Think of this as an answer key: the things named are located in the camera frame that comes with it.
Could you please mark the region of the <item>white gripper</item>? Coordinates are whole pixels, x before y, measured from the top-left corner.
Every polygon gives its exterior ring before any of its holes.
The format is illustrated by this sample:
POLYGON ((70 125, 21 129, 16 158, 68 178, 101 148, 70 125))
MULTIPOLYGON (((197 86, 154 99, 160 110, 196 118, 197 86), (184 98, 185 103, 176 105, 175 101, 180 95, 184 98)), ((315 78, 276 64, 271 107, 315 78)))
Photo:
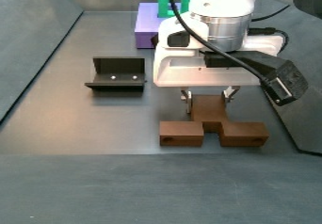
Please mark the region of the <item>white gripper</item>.
MULTIPOLYGON (((259 51, 271 56, 279 53, 283 44, 279 36, 247 34, 248 15, 213 18, 185 12, 181 19, 197 36, 224 53, 259 51)), ((229 86, 223 91, 224 100, 229 103, 239 86, 259 84, 256 76, 241 67, 207 67, 203 51, 209 51, 209 48, 184 31, 179 20, 175 17, 165 19, 159 27, 153 83, 159 87, 181 88, 187 113, 191 113, 192 106, 192 93, 187 87, 229 86)))

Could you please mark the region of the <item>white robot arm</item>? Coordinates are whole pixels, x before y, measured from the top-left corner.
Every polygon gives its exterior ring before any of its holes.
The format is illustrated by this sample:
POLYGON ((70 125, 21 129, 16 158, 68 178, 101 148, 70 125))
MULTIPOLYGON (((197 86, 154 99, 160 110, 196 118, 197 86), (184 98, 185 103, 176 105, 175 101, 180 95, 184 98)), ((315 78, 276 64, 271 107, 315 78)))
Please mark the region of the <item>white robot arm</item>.
POLYGON ((256 56, 276 57, 283 39, 248 34, 256 0, 189 0, 188 11, 161 21, 153 58, 153 83, 181 89, 192 105, 192 87, 268 86, 271 67, 256 56))

